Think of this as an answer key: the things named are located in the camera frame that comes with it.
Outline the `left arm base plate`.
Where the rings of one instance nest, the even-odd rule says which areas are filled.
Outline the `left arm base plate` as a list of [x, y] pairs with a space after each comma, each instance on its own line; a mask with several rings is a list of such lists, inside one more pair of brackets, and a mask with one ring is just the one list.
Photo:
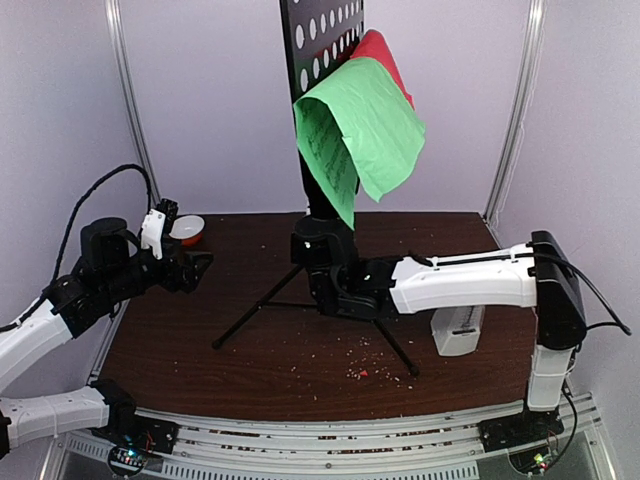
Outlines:
[[127, 433], [117, 433], [111, 427], [93, 429], [92, 433], [122, 448], [171, 454], [178, 431], [179, 426], [175, 422], [136, 416], [133, 427]]

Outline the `circuit board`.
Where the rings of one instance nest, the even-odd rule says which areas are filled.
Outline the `circuit board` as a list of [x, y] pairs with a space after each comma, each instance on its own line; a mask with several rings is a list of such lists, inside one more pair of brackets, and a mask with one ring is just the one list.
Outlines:
[[509, 464], [526, 476], [542, 475], [564, 453], [565, 449], [554, 443], [545, 443], [509, 455]]
[[108, 453], [107, 466], [119, 476], [130, 477], [141, 473], [149, 462], [149, 457], [130, 448], [114, 446]]

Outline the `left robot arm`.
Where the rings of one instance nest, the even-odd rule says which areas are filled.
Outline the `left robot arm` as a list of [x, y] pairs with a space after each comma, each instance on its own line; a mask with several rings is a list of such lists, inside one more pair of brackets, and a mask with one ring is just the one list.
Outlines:
[[[118, 305], [154, 286], [191, 293], [213, 262], [172, 238], [145, 245], [125, 220], [106, 217], [80, 233], [81, 256], [34, 303], [1, 329], [1, 386], [7, 388], [49, 352], [77, 339]], [[144, 433], [133, 397], [111, 380], [67, 393], [1, 401], [1, 452], [47, 436], [92, 429], [131, 447]]]

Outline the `orange white bowl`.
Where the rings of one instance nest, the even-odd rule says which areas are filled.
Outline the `orange white bowl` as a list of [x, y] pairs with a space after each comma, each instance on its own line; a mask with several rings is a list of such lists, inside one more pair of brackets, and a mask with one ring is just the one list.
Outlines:
[[196, 245], [202, 238], [205, 220], [198, 215], [186, 215], [177, 218], [170, 231], [170, 237], [178, 240], [183, 246]]

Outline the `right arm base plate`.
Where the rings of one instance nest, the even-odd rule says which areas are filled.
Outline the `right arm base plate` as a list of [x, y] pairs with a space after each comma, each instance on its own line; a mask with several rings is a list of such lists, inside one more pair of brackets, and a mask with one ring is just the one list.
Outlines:
[[523, 411], [481, 421], [478, 430], [484, 451], [489, 453], [545, 440], [549, 433], [563, 433], [564, 425], [555, 412]]

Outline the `white metronome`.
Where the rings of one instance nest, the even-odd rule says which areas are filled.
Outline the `white metronome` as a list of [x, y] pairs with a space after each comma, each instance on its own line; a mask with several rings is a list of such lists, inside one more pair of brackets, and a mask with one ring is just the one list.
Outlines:
[[431, 319], [431, 331], [438, 354], [458, 357], [475, 352], [485, 311], [485, 306], [437, 309]]

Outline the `black music stand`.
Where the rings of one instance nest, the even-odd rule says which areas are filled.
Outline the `black music stand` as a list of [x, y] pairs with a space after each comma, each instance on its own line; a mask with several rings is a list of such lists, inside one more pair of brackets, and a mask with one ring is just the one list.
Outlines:
[[355, 199], [379, 200], [414, 172], [426, 127], [384, 36], [360, 1], [279, 5], [306, 215], [291, 235], [319, 313], [373, 324], [399, 310], [395, 257], [366, 259], [355, 239]]

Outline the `right circuit board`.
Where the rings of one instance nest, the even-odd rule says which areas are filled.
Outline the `right circuit board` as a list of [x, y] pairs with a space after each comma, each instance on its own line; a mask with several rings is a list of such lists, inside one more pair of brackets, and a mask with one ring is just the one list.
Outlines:
[[554, 443], [545, 443], [509, 455], [509, 464], [526, 476], [542, 475], [564, 453], [565, 449]]

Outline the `left circuit board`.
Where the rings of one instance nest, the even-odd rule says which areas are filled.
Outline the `left circuit board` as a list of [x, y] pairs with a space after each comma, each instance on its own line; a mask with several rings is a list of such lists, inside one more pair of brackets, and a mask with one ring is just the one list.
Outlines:
[[149, 457], [130, 448], [114, 446], [108, 453], [107, 466], [119, 476], [130, 477], [141, 473], [149, 462]]

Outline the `aluminium front rail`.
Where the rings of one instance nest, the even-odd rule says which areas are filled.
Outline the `aluminium front rail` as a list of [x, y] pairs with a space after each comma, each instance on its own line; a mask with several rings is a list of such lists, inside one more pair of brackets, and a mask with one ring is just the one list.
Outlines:
[[520, 479], [513, 461], [550, 447], [562, 459], [546, 479], [615, 479], [590, 395], [563, 402], [562, 434], [488, 451], [478, 425], [516, 414], [521, 403], [383, 420], [275, 422], [148, 410], [178, 426], [173, 450], [138, 479]]

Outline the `left aluminium frame post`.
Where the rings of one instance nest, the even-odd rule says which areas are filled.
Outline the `left aluminium frame post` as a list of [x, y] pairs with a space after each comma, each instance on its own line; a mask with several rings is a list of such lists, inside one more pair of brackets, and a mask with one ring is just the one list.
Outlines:
[[104, 7], [116, 66], [119, 73], [121, 90], [123, 93], [127, 111], [129, 128], [133, 139], [134, 149], [137, 155], [137, 161], [141, 168], [148, 175], [150, 181], [151, 204], [155, 205], [161, 200], [161, 194], [150, 160], [147, 142], [143, 132], [141, 116], [136, 101], [133, 77], [127, 54], [125, 32], [122, 21], [121, 2], [118, 0], [105, 0]]

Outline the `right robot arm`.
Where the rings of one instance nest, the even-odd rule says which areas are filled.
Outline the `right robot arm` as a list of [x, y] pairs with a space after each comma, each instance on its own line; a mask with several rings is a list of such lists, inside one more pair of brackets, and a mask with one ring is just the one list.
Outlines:
[[535, 231], [527, 243], [492, 252], [364, 259], [343, 221], [306, 216], [294, 227], [291, 259], [307, 272], [326, 316], [377, 321], [433, 311], [450, 336], [451, 321], [467, 308], [534, 309], [527, 408], [514, 417], [512, 430], [530, 442], [550, 426], [570, 358], [587, 334], [577, 272], [551, 233]]

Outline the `red sheet music paper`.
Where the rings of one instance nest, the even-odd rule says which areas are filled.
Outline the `red sheet music paper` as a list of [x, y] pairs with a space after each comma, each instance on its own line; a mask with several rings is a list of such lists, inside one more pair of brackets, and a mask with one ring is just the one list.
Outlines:
[[389, 73], [405, 99], [412, 108], [415, 108], [413, 97], [406, 90], [402, 76], [395, 62], [394, 56], [388, 47], [385, 37], [375, 29], [369, 29], [350, 56], [351, 59], [370, 58], [380, 63]]

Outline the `aluminium frame post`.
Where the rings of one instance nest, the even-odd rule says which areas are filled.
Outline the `aluminium frame post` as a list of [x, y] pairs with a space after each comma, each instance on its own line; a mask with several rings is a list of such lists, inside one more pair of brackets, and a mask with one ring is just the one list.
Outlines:
[[104, 7], [116, 66], [119, 73], [121, 90], [123, 93], [127, 111], [129, 128], [133, 139], [134, 149], [137, 155], [137, 161], [141, 168], [148, 175], [150, 181], [151, 204], [155, 205], [161, 200], [161, 194], [150, 160], [147, 142], [143, 132], [141, 116], [136, 101], [133, 77], [127, 54], [125, 32], [122, 21], [121, 2], [118, 0], [105, 0]]
[[520, 68], [511, 113], [494, 181], [484, 211], [484, 220], [491, 228], [498, 226], [499, 216], [508, 196], [522, 141], [524, 140], [525, 116], [535, 89], [545, 14], [546, 1], [533, 0], [529, 2]]

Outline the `green cloth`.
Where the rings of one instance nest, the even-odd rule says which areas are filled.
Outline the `green cloth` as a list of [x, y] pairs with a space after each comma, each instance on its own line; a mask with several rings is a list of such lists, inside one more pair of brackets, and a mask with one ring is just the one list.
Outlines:
[[293, 105], [297, 146], [339, 218], [355, 228], [356, 190], [378, 202], [413, 173], [426, 126], [376, 60], [347, 61]]

